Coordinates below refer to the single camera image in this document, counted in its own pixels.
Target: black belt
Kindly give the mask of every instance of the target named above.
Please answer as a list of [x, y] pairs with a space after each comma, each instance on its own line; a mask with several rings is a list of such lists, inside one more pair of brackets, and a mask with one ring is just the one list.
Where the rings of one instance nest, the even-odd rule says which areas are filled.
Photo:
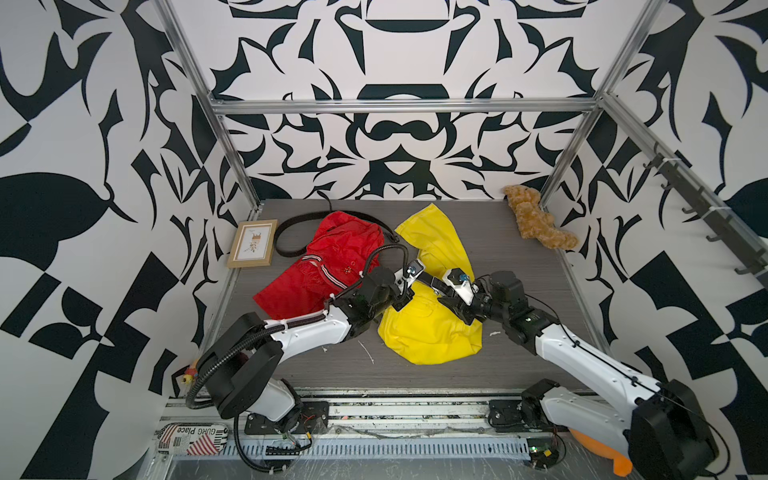
[[383, 230], [384, 234], [393, 242], [393, 243], [399, 243], [400, 238], [397, 236], [397, 234], [392, 231], [391, 228], [389, 228], [386, 223], [382, 222], [378, 218], [374, 217], [373, 215], [364, 214], [363, 212], [355, 212], [351, 210], [325, 210], [320, 212], [309, 212], [308, 214], [302, 214], [302, 215], [296, 215], [295, 217], [291, 217], [288, 220], [282, 222], [278, 227], [277, 230], [275, 230], [275, 240], [273, 241], [275, 246], [275, 251], [278, 255], [281, 257], [298, 257], [299, 255], [303, 255], [306, 253], [306, 247], [299, 248], [298, 250], [293, 251], [285, 251], [280, 249], [280, 247], [277, 246], [277, 239], [280, 237], [280, 234], [287, 229], [288, 227], [292, 227], [293, 225], [296, 225], [297, 223], [306, 222], [308, 220], [321, 220], [333, 212], [344, 212], [345, 214], [352, 215], [353, 217], [357, 217], [360, 220], [364, 220], [366, 222], [375, 223], [376, 225], [379, 225]]

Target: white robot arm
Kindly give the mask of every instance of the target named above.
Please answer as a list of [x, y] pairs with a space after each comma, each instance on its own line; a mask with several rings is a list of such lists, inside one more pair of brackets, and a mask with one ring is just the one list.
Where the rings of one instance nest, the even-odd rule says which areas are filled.
[[[523, 394], [526, 425], [578, 430], [627, 456], [649, 480], [696, 478], [717, 457], [696, 396], [682, 383], [662, 384], [578, 338], [556, 316], [529, 306], [512, 272], [472, 283], [454, 269], [439, 280], [418, 260], [397, 273], [375, 268], [329, 299], [323, 311], [285, 320], [263, 321], [255, 313], [240, 317], [200, 358], [200, 375], [187, 406], [215, 405], [224, 419], [256, 413], [288, 432], [296, 424], [300, 399], [287, 382], [271, 379], [277, 365], [318, 346], [354, 338], [390, 306], [400, 310], [412, 298], [409, 287], [416, 280], [431, 286], [440, 303], [467, 324], [475, 319], [500, 322], [514, 343], [560, 366], [607, 402], [542, 380]], [[244, 349], [253, 354], [241, 354]], [[211, 402], [194, 400], [203, 384]]]

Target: yellow pants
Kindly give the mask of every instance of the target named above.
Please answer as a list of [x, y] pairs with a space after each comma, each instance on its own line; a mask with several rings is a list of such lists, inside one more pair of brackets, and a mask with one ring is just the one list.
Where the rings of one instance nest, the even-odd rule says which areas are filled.
[[[460, 268], [474, 281], [472, 265], [451, 221], [434, 204], [411, 216], [396, 232], [419, 249], [426, 272], [442, 278]], [[434, 365], [474, 355], [482, 348], [482, 324], [467, 326], [437, 301], [428, 286], [413, 283], [413, 300], [399, 312], [389, 307], [379, 325], [384, 343], [417, 365]]]

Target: picture frame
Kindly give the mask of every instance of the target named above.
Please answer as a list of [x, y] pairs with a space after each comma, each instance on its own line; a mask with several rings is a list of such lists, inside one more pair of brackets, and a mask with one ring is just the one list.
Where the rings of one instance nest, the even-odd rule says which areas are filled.
[[272, 263], [273, 239], [277, 220], [255, 220], [237, 225], [228, 268], [267, 266]]

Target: brown stuffed animal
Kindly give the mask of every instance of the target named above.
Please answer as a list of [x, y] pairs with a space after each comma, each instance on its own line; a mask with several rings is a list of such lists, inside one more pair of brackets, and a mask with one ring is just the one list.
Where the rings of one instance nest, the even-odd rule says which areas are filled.
[[547, 248], [572, 250], [578, 245], [578, 237], [571, 232], [554, 228], [554, 217], [541, 211], [538, 202], [541, 194], [535, 188], [508, 185], [502, 189], [509, 207], [515, 212], [520, 236], [538, 238]]

